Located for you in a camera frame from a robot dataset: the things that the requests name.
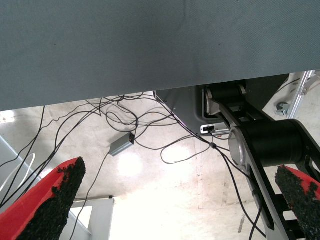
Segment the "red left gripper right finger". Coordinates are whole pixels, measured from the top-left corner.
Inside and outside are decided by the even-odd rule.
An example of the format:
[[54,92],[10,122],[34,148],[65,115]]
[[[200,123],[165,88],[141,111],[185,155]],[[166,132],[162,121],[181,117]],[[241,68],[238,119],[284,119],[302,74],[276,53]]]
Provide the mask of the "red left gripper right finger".
[[281,165],[275,182],[307,240],[320,238],[320,183],[306,173]]

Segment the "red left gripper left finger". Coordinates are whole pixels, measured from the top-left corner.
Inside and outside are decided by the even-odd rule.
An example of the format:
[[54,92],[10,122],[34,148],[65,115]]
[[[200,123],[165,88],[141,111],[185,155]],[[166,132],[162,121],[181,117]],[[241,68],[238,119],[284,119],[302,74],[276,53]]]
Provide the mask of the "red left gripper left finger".
[[2,240],[58,240],[86,173],[82,157],[65,161],[0,215]]

